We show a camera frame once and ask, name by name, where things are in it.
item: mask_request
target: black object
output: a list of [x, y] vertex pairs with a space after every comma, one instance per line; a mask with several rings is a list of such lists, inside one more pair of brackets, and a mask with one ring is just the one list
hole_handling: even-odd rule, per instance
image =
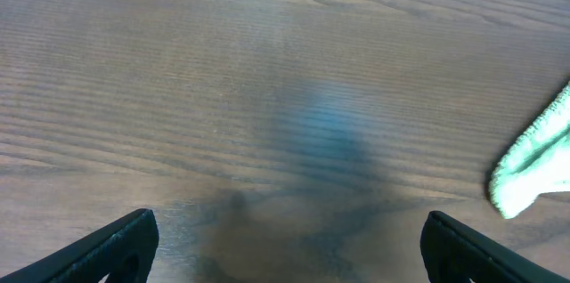
[[429, 213], [419, 245], [432, 283], [570, 283], [443, 212]]
[[0, 283], [98, 283], [107, 274], [107, 283], [146, 282], [158, 245], [154, 214], [139, 209]]

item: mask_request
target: mint green cloth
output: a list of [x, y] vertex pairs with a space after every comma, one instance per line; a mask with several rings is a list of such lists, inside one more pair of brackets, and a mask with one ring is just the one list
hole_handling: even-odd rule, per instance
[[508, 219], [542, 193], [570, 191], [570, 85], [501, 159], [489, 191], [493, 204]]

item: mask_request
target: light green towel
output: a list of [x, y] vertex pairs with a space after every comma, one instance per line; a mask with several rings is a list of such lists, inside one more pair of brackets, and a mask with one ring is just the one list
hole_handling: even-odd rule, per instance
[[489, 191], [505, 218], [517, 216], [542, 193], [570, 191], [570, 85], [501, 159]]

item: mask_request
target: wooden table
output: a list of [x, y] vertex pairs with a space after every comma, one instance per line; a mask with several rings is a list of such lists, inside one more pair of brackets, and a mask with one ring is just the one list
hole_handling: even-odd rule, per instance
[[151, 282], [427, 282], [430, 210], [570, 278], [570, 197], [485, 177], [570, 0], [0, 0], [0, 275], [137, 207]]

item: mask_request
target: fabric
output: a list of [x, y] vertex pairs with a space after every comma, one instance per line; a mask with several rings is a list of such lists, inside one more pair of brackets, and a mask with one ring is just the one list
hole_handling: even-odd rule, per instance
[[513, 218], [542, 193], [570, 191], [570, 85], [567, 85], [494, 170], [491, 201]]

